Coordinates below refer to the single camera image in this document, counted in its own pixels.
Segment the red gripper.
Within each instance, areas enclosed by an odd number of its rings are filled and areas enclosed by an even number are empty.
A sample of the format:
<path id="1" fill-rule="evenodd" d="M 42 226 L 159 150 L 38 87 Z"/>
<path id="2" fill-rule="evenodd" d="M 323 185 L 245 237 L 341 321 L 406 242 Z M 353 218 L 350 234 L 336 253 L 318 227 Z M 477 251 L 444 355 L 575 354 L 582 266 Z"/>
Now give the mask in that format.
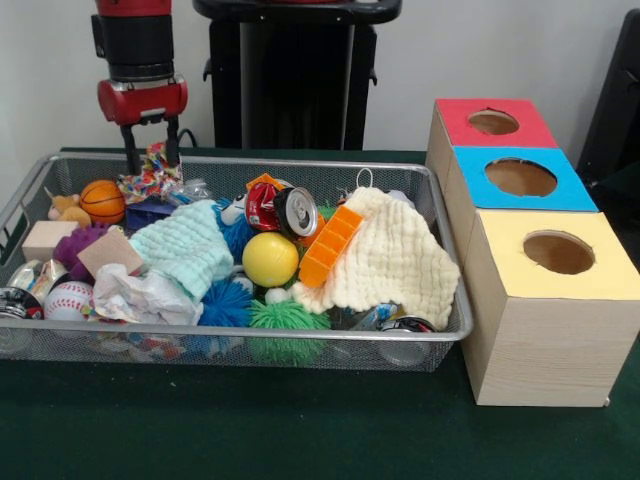
<path id="1" fill-rule="evenodd" d="M 180 163 L 178 129 L 179 116 L 186 108 L 188 86 L 184 77 L 145 82 L 118 82 L 102 80 L 97 85 L 99 106 L 109 122 L 120 125 L 130 175 L 141 174 L 140 154 L 136 147 L 131 125 L 160 116 L 167 122 L 165 143 L 168 165 Z"/>

